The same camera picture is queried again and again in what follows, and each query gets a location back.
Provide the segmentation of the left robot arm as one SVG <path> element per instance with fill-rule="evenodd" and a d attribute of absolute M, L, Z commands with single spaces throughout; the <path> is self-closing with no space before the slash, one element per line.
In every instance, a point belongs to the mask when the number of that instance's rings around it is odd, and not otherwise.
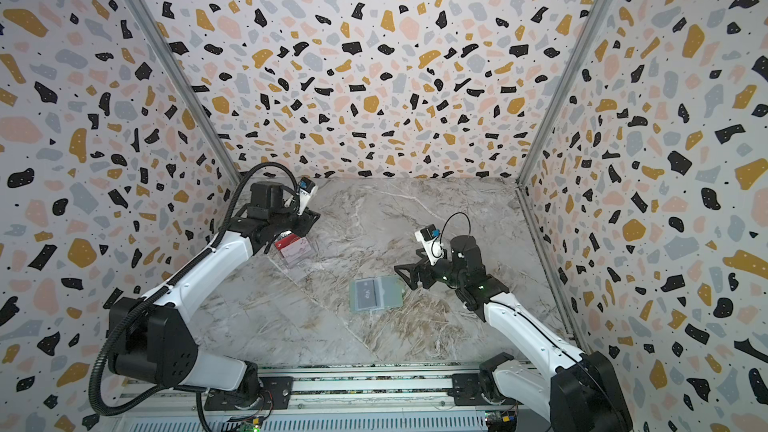
<path fill-rule="evenodd" d="M 109 371 L 159 390 L 219 391 L 237 407 L 255 402 L 262 389 L 257 365 L 201 350 L 189 325 L 195 311 L 239 266 L 267 252 L 281 236 L 303 237 L 311 230 L 320 217 L 308 207 L 315 191 L 308 177 L 296 188 L 273 181 L 252 184 L 248 203 L 213 244 L 160 286 L 116 302 L 104 353 Z"/>

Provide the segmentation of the clear acrylic card box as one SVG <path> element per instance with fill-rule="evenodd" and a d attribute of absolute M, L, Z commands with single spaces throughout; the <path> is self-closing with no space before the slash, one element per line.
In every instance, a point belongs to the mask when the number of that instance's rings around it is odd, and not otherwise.
<path fill-rule="evenodd" d="M 285 262 L 285 265 L 287 267 L 292 267 L 302 260 L 312 256 L 314 248 L 306 237 L 300 237 L 300 240 L 293 243 L 290 247 L 286 247 L 282 250 L 277 249 L 277 251 Z"/>

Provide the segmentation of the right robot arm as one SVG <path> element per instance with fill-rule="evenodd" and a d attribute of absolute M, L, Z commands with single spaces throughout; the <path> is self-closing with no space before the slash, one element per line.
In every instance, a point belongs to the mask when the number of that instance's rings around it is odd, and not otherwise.
<path fill-rule="evenodd" d="M 522 360 L 499 353 L 478 371 L 482 398 L 521 403 L 554 431 L 630 431 L 633 420 L 610 360 L 586 353 L 535 318 L 499 279 L 490 275 L 471 235 L 445 242 L 428 226 L 415 232 L 418 262 L 395 266 L 415 290 L 436 283 L 451 288 L 464 307 L 504 335 Z"/>

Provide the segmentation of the grey VIP card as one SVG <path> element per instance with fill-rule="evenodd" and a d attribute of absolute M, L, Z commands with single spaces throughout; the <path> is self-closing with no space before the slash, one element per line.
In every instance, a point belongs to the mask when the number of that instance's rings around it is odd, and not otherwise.
<path fill-rule="evenodd" d="M 352 308 L 355 311 L 377 310 L 383 306 L 383 295 L 378 279 L 361 279 L 352 284 Z"/>

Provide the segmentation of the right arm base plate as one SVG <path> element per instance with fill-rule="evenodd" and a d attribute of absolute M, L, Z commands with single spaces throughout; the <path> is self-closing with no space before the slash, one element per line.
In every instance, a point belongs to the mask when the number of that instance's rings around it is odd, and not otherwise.
<path fill-rule="evenodd" d="M 504 406 L 521 403 L 521 394 L 503 393 L 484 372 L 456 373 L 447 392 L 456 406 Z"/>

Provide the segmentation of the red card in box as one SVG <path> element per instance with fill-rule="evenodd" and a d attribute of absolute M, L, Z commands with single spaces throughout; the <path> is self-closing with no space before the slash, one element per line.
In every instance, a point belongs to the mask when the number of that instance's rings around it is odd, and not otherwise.
<path fill-rule="evenodd" d="M 297 236 L 294 233 L 284 233 L 279 236 L 279 238 L 274 242 L 274 246 L 278 250 L 282 250 L 286 247 L 290 247 L 293 243 L 300 240 L 300 237 Z"/>

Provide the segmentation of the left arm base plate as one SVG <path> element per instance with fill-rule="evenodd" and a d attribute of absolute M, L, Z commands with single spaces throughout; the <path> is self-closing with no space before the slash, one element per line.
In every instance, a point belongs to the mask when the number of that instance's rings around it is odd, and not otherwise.
<path fill-rule="evenodd" d="M 254 414 L 288 408 L 292 396 L 294 379 L 291 376 L 259 377 L 246 381 L 233 391 L 212 389 L 205 399 L 205 412 L 232 411 Z"/>

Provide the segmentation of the aluminium front rail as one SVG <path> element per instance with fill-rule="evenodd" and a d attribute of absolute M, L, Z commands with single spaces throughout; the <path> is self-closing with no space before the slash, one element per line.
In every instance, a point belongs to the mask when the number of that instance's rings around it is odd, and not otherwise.
<path fill-rule="evenodd" d="M 315 411 L 317 413 L 342 413 L 365 409 L 456 409 L 461 407 L 504 406 L 456 406 L 447 392 L 451 376 L 456 373 L 478 372 L 481 364 L 416 364 L 409 366 L 370 367 L 308 367 L 298 369 L 258 369 L 259 377 L 291 376 L 294 379 L 288 408 L 254 414 L 205 412 L 204 402 L 211 390 L 165 389 L 119 415 L 119 420 L 135 421 L 140 415 L 151 418 L 169 416 L 173 419 L 192 417 L 197 407 L 196 396 L 202 398 L 202 410 L 209 421 L 231 415 L 233 421 L 250 416 L 265 416 L 280 411 Z"/>

